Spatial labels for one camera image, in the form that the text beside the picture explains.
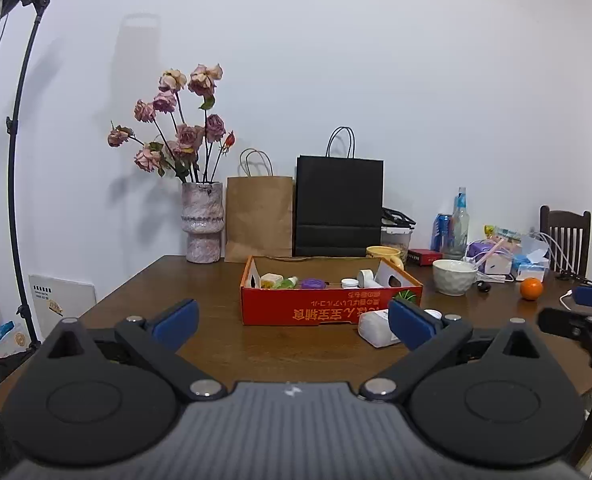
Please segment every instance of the wooden table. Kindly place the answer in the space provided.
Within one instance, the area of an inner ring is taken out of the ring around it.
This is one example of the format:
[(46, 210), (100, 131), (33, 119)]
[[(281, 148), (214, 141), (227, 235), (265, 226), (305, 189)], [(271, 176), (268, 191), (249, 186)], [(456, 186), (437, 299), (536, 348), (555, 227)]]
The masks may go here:
[[(523, 317), (533, 325), (544, 306), (557, 306), (570, 282), (547, 279), (538, 302), (520, 298), (518, 284), (495, 284), (488, 294), (471, 288), (460, 298), (437, 293), (431, 267), (410, 266), (408, 271), (425, 289), (423, 308), (455, 313), (480, 328), (505, 325)], [(357, 333), (357, 325), (244, 326), (239, 311), (239, 284), (243, 264), (223, 261), (189, 264), (183, 256), (163, 256), (91, 308), (82, 321), (88, 328), (107, 328), (132, 314), (152, 318), (168, 306), (195, 298), (201, 308), (198, 332), (178, 351), (205, 372), (232, 388), (237, 380), (349, 381), (354, 390), (407, 354), (403, 345), (375, 349)], [(579, 394), (592, 390), (588, 355), (576, 343), (541, 334)], [(23, 372), (21, 366), (0, 384), (0, 410)], [(578, 462), (592, 442), (592, 413), (572, 453)]]

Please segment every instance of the orange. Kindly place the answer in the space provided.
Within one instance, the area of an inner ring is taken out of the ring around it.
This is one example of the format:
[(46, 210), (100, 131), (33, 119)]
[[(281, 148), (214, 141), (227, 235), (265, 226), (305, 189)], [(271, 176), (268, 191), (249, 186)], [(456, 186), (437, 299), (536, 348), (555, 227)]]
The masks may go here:
[(542, 283), (536, 278), (527, 278), (520, 284), (520, 293), (525, 300), (537, 300), (543, 290), (544, 287), (542, 286)]

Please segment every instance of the shopping bag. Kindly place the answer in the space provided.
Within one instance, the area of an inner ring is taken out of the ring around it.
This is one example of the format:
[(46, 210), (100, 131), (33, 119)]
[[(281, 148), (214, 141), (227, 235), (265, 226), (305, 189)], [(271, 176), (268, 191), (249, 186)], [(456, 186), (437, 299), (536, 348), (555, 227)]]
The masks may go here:
[[(251, 176), (249, 156), (253, 153), (261, 156), (267, 176)], [(253, 148), (240, 154), (240, 165), (247, 176), (227, 179), (225, 261), (246, 262), (248, 256), (291, 256), (293, 179), (274, 176), (269, 157)]]
[[(346, 158), (330, 156), (333, 139), (349, 134)], [(365, 256), (380, 245), (383, 161), (354, 158), (355, 136), (336, 128), (325, 156), (299, 156), (294, 256)]]

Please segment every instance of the blue soda can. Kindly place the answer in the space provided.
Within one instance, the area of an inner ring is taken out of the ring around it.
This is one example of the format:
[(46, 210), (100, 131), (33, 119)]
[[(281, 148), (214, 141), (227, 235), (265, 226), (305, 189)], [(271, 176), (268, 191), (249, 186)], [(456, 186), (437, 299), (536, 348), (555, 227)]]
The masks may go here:
[(442, 248), (447, 244), (449, 222), (451, 222), (451, 215), (447, 214), (439, 214), (433, 221), (433, 234), (431, 236), (432, 251), (440, 253)]

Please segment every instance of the yellow mug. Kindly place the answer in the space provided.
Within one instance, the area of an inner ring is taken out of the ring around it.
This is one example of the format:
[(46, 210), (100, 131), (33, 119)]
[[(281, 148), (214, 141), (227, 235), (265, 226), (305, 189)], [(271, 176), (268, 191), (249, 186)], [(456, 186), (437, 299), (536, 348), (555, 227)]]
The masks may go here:
[(393, 263), (400, 270), (405, 270), (403, 261), (400, 259), (400, 249), (384, 245), (373, 245), (367, 247), (367, 256), (370, 258), (384, 258)]

